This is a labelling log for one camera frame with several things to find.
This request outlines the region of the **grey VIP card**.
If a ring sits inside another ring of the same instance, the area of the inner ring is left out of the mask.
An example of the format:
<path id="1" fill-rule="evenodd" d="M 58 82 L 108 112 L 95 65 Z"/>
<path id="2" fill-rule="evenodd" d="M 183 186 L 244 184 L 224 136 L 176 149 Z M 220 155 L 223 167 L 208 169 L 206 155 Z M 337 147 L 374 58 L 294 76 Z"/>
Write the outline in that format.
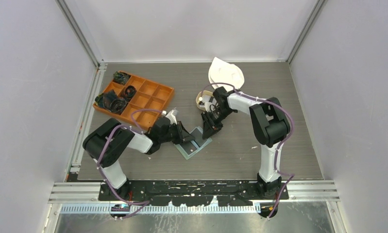
<path id="1" fill-rule="evenodd" d="M 183 150 L 183 156 L 188 160 L 199 150 L 195 144 L 186 143 L 181 145 Z"/>

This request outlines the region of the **grey credit card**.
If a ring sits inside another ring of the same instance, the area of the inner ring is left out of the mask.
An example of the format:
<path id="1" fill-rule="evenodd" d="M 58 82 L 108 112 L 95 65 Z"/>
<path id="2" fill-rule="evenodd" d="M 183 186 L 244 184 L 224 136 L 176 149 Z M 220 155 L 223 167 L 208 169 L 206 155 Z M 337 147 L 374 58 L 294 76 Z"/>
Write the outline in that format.
<path id="1" fill-rule="evenodd" d="M 202 138 L 202 131 L 200 128 L 195 128 L 192 132 L 191 135 L 195 137 L 194 142 L 201 147 L 204 143 L 205 140 Z"/>

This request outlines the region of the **green card holder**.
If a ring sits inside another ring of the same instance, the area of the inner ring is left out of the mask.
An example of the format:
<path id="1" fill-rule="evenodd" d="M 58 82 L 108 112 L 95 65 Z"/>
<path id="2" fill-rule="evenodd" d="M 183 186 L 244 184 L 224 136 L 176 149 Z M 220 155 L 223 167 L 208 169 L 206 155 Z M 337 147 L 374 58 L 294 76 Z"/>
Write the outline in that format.
<path id="1" fill-rule="evenodd" d="M 189 160 L 195 154 L 197 154 L 200 150 L 204 149 L 207 145 L 212 142 L 211 138 L 203 139 L 203 129 L 200 126 L 195 127 L 190 134 L 195 137 L 194 140 L 175 145 L 176 149 L 180 152 L 180 154 L 186 159 Z"/>

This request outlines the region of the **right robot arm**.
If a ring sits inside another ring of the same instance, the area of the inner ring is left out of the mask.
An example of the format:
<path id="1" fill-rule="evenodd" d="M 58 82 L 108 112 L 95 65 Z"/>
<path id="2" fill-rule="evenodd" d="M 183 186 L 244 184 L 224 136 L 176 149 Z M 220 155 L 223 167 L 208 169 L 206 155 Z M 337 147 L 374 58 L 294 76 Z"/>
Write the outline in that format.
<path id="1" fill-rule="evenodd" d="M 208 139 L 223 127 L 223 120 L 231 113 L 247 114 L 253 134 L 261 147 L 261 164 L 257 173 L 257 192 L 263 199 L 270 199 L 284 189 L 279 171 L 281 150 L 291 133 L 291 125 L 277 98 L 259 99 L 237 89 L 227 91 L 219 87 L 213 92 L 216 107 L 201 113 L 202 137 Z"/>

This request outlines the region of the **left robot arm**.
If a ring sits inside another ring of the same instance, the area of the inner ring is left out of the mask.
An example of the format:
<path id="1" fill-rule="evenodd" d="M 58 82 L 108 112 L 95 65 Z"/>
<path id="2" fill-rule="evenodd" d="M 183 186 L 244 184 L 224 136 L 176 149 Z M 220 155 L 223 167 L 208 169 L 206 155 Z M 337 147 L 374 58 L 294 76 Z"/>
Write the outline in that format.
<path id="1" fill-rule="evenodd" d="M 126 148 L 152 154 L 163 143 L 179 145 L 194 139 L 181 121 L 169 117 L 158 118 L 145 133 L 137 133 L 115 118 L 110 118 L 85 138 L 83 149 L 96 162 L 98 170 L 111 185 L 111 195 L 117 200 L 124 200 L 130 193 L 127 185 L 129 179 L 118 160 Z"/>

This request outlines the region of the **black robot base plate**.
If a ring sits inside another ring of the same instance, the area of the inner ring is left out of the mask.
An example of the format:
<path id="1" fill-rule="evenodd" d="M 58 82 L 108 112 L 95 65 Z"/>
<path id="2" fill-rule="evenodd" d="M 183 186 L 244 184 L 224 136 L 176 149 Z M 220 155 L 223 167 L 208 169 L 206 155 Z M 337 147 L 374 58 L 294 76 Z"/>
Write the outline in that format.
<path id="1" fill-rule="evenodd" d="M 264 191 L 252 180 L 133 180 L 118 191 L 127 201 L 149 201 L 151 206 L 208 206 L 216 199 L 219 207 L 250 206 L 254 201 L 289 198 L 288 191 L 278 186 Z"/>

